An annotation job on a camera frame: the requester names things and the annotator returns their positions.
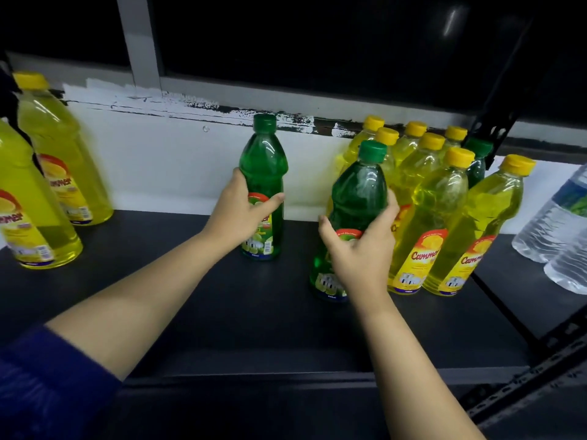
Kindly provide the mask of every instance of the green bottle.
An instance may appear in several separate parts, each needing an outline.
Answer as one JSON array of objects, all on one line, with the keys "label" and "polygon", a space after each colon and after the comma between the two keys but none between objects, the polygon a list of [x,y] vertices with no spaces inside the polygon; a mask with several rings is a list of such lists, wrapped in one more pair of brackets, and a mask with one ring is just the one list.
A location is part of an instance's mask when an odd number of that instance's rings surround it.
[{"label": "green bottle", "polygon": [[485,179],[485,158],[491,153],[493,145],[485,140],[471,137],[467,140],[465,148],[475,153],[474,161],[467,168],[467,178],[469,179],[469,188],[471,189]]},{"label": "green bottle", "polygon": [[[358,160],[332,186],[334,207],[328,219],[341,239],[360,238],[387,206],[387,185],[379,166],[386,154],[387,147],[379,142],[361,142]],[[330,255],[322,241],[314,257],[310,283],[322,298],[339,303],[348,300],[334,275]]]},{"label": "green bottle", "polygon": [[[239,167],[246,178],[249,202],[261,204],[283,191],[283,175],[288,160],[275,136],[277,120],[273,114],[255,114],[254,134],[242,151]],[[241,244],[242,252],[251,258],[269,260],[281,251],[283,236],[283,204],[259,222],[253,236]]]}]

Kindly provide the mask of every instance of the hand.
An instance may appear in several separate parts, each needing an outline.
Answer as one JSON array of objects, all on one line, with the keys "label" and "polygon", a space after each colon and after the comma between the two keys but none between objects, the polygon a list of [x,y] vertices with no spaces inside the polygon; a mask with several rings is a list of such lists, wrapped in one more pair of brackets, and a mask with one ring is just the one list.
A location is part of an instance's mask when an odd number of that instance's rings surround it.
[{"label": "hand", "polygon": [[374,303],[374,296],[387,295],[387,275],[392,263],[395,238],[392,224],[399,207],[395,194],[387,190],[387,208],[371,222],[360,239],[341,240],[326,216],[320,216],[320,236],[337,278],[345,287],[350,301],[361,311]]},{"label": "hand", "polygon": [[224,187],[202,233],[212,237],[226,252],[246,241],[255,233],[259,222],[277,210],[284,193],[277,193],[256,207],[248,200],[249,191],[241,170],[232,170],[232,178]]}]

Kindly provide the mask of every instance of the bottle cap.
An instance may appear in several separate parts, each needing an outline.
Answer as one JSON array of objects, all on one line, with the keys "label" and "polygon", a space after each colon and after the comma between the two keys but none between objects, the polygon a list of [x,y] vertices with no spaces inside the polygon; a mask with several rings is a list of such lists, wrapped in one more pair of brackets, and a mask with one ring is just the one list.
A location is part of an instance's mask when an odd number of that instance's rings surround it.
[{"label": "bottle cap", "polygon": [[447,139],[458,140],[459,142],[467,137],[467,130],[460,126],[450,125],[444,132]]},{"label": "bottle cap", "polygon": [[385,120],[377,115],[368,115],[363,122],[363,128],[369,131],[377,131],[385,125]]},{"label": "bottle cap", "polygon": [[49,82],[41,73],[33,73],[31,71],[17,71],[12,73],[14,81],[22,90],[48,90]]},{"label": "bottle cap", "polygon": [[387,145],[388,147],[395,145],[399,137],[399,132],[392,130],[391,128],[385,128],[384,126],[379,128],[375,133],[375,140],[381,142],[383,145]]},{"label": "bottle cap", "polygon": [[387,154],[387,146],[375,140],[363,140],[359,147],[359,159],[370,163],[381,163]]},{"label": "bottle cap", "polygon": [[425,132],[418,146],[426,149],[440,149],[444,145],[444,137],[433,132]]},{"label": "bottle cap", "polygon": [[468,149],[450,147],[444,156],[444,162],[451,167],[468,168],[475,158],[475,153]]},{"label": "bottle cap", "polygon": [[477,139],[476,137],[470,137],[465,144],[465,148],[473,151],[475,153],[475,159],[481,159],[486,157],[491,150],[493,149],[493,145],[491,142],[487,140]]},{"label": "bottle cap", "polygon": [[255,114],[253,131],[262,134],[273,134],[277,130],[277,118],[273,114]]},{"label": "bottle cap", "polygon": [[527,176],[532,173],[536,161],[517,154],[508,154],[500,165],[500,169],[516,176]]},{"label": "bottle cap", "polygon": [[428,125],[424,122],[412,121],[406,125],[406,134],[414,137],[422,137],[422,134],[426,132]]}]

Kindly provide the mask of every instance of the blue sleeve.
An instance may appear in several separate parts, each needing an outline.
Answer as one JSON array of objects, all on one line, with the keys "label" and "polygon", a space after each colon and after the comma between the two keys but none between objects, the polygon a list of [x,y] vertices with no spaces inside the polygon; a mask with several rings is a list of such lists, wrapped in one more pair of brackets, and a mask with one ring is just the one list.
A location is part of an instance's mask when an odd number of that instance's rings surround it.
[{"label": "blue sleeve", "polygon": [[0,351],[0,439],[76,439],[121,383],[45,326]]}]

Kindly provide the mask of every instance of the shelf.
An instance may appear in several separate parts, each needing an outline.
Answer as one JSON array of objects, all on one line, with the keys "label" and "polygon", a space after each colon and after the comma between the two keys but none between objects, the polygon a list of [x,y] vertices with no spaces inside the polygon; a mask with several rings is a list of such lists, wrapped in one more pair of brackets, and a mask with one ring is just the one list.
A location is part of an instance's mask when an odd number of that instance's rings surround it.
[{"label": "shelf", "polygon": [[[23,269],[7,249],[0,251],[0,345],[148,264],[206,220],[117,211],[103,225],[80,228],[84,252],[53,270]],[[238,250],[229,253],[131,378],[230,375],[374,385],[352,308],[312,295],[308,274],[318,238],[316,223],[286,221],[278,259],[255,262]],[[447,384],[503,383],[531,361],[524,339],[473,281],[455,297],[421,290],[393,299]]]},{"label": "shelf", "polygon": [[496,238],[475,273],[540,338],[587,305],[587,295],[577,295],[552,282],[543,271],[544,264],[513,249],[513,238]]}]

